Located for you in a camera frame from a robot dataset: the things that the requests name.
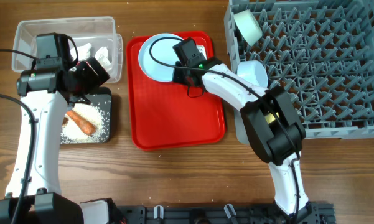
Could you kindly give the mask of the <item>white tissue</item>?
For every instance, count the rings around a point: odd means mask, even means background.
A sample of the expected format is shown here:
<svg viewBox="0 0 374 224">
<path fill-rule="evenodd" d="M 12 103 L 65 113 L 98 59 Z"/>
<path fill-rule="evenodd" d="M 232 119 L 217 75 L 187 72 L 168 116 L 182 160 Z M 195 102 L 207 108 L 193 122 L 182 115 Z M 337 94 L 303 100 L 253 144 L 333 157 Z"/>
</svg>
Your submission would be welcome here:
<svg viewBox="0 0 374 224">
<path fill-rule="evenodd" d="M 95 54 L 95 58 L 103 67 L 109 67 L 111 62 L 108 58 L 108 48 L 107 47 L 100 47 Z"/>
<path fill-rule="evenodd" d="M 79 47 L 73 47 L 70 49 L 70 53 L 72 58 L 75 60 L 76 56 L 78 55 L 78 60 L 86 60 L 91 56 L 91 43 L 87 43 L 85 45 L 79 46 Z"/>
</svg>

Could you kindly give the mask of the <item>white plastic spoon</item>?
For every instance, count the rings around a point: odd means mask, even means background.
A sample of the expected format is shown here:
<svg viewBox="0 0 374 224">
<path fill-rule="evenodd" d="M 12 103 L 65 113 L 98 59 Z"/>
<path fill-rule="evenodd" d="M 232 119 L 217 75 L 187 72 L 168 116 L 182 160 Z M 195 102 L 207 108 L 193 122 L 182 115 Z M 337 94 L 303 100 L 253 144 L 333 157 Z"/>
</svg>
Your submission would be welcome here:
<svg viewBox="0 0 374 224">
<path fill-rule="evenodd" d="M 207 58 L 205 47 L 203 45 L 197 45 L 197 48 L 199 52 L 202 53 L 205 58 Z"/>
</svg>

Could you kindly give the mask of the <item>light blue plate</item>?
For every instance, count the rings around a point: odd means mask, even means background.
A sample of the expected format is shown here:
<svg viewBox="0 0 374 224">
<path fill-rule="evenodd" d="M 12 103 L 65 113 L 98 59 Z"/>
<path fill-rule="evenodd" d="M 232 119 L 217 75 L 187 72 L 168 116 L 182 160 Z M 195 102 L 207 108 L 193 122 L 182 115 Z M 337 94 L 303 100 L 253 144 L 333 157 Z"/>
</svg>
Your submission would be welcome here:
<svg viewBox="0 0 374 224">
<path fill-rule="evenodd" d="M 161 65 L 152 59 L 152 56 L 169 65 L 175 65 L 179 61 L 178 56 L 174 52 L 173 46 L 182 40 L 175 34 L 162 33 L 154 35 L 146 40 L 138 54 L 138 62 L 143 73 L 158 82 L 171 82 L 173 79 L 174 68 Z"/>
</svg>

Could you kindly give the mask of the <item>orange carrot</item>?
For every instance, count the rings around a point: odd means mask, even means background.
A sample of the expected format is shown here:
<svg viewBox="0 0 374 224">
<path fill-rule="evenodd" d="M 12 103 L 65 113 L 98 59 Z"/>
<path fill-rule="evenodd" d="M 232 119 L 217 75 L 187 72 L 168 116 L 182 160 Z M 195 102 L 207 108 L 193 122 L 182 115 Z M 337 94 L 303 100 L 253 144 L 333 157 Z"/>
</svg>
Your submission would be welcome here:
<svg viewBox="0 0 374 224">
<path fill-rule="evenodd" d="M 85 118 L 81 117 L 74 110 L 67 111 L 67 115 L 73 120 L 73 122 L 79 127 L 79 129 L 86 135 L 92 135 L 95 133 L 96 129 Z"/>
</svg>

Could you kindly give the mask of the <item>white rice pile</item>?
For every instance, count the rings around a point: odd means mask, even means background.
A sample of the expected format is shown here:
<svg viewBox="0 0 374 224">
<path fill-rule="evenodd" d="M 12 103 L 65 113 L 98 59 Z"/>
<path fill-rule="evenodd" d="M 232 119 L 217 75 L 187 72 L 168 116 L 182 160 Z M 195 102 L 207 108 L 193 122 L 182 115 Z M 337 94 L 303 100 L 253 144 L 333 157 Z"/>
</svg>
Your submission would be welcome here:
<svg viewBox="0 0 374 224">
<path fill-rule="evenodd" d="M 96 131 L 92 135 L 84 134 L 73 120 L 65 114 L 69 119 L 68 124 L 61 130 L 61 144 L 83 144 L 83 143 L 102 143 L 106 142 L 110 135 L 110 113 L 101 110 L 97 106 L 76 104 L 71 110 L 85 118 Z"/>
</svg>

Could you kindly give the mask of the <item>light blue bowl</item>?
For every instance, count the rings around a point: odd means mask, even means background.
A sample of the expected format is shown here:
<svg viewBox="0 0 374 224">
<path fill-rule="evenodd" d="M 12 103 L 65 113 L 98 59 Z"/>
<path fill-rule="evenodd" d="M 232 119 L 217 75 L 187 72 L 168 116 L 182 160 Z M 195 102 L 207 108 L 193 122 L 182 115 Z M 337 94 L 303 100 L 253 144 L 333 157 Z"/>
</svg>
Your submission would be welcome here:
<svg viewBox="0 0 374 224">
<path fill-rule="evenodd" d="M 251 84 L 267 88 L 268 75 L 262 63 L 257 60 L 240 62 L 237 67 L 237 75 Z"/>
</svg>

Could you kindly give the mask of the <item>green bowl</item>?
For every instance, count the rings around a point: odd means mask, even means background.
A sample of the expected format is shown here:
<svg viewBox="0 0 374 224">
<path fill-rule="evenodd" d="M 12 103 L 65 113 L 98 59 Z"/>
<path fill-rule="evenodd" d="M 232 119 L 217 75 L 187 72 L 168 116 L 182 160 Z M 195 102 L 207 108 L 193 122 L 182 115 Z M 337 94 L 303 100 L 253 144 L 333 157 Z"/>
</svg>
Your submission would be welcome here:
<svg viewBox="0 0 374 224">
<path fill-rule="evenodd" d="M 235 24 L 248 45 L 253 46 L 263 36 L 258 21 L 250 10 L 234 15 Z"/>
</svg>

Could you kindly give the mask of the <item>brown food lump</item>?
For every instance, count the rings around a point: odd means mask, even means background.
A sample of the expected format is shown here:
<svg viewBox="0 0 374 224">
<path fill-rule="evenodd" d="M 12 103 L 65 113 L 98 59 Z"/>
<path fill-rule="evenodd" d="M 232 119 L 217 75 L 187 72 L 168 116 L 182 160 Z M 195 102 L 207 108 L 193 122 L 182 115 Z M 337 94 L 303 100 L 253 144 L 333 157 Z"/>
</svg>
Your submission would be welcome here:
<svg viewBox="0 0 374 224">
<path fill-rule="evenodd" d="M 67 117 L 64 117 L 62 127 L 64 128 L 68 124 L 69 119 Z"/>
</svg>

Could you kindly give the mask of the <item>yellow cup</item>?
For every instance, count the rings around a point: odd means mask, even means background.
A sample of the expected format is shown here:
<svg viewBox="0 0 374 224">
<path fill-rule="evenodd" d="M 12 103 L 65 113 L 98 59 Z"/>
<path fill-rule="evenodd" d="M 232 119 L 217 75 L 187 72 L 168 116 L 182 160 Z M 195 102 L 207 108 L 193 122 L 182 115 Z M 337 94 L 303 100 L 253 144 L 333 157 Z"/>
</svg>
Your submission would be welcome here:
<svg viewBox="0 0 374 224">
<path fill-rule="evenodd" d="M 264 118 L 265 118 L 265 120 L 268 124 L 271 124 L 272 122 L 277 121 L 276 118 L 278 118 L 278 117 L 279 117 L 278 113 L 275 113 L 275 116 L 271 113 L 264 116 Z"/>
</svg>

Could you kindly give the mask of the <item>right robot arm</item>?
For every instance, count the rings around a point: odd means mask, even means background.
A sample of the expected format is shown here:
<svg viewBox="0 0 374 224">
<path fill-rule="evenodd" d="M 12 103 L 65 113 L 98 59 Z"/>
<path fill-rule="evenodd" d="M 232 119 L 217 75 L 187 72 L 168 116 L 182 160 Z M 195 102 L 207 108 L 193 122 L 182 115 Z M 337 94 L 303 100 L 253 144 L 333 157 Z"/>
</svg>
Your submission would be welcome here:
<svg viewBox="0 0 374 224">
<path fill-rule="evenodd" d="M 289 94 L 281 87 L 267 89 L 234 74 L 219 59 L 206 59 L 191 38 L 173 46 L 178 61 L 174 78 L 219 96 L 237 109 L 255 154 L 269 165 L 276 205 L 294 222 L 308 203 L 300 171 L 306 132 Z"/>
</svg>

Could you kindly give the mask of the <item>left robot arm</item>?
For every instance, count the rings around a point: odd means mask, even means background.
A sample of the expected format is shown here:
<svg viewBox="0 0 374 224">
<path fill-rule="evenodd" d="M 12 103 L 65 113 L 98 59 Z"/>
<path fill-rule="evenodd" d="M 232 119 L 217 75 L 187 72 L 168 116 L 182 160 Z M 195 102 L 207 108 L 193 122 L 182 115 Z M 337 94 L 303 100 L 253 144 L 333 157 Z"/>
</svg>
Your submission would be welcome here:
<svg viewBox="0 0 374 224">
<path fill-rule="evenodd" d="M 82 208 L 61 195 L 58 176 L 60 135 L 65 114 L 108 79 L 94 57 L 72 57 L 73 39 L 49 33 L 36 37 L 37 55 L 17 80 L 19 98 L 0 98 L 21 106 L 22 121 L 16 163 L 0 223 L 83 223 Z"/>
</svg>

